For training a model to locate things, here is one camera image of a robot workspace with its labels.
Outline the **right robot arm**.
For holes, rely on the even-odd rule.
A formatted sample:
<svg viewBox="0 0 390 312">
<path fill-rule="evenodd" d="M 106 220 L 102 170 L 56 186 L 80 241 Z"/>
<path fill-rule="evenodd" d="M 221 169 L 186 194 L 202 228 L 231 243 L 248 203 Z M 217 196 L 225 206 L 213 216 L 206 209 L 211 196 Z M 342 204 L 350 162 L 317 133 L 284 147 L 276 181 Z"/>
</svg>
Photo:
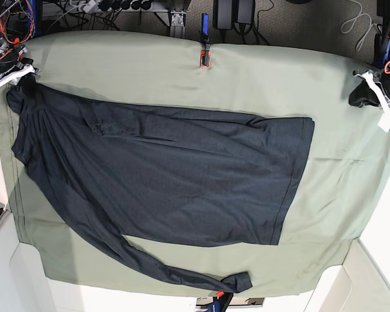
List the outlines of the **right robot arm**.
<svg viewBox="0 0 390 312">
<path fill-rule="evenodd" d="M 35 1 L 0 1 L 0 88 L 39 72 L 27 56 L 26 42 L 35 36 L 41 7 Z"/>
</svg>

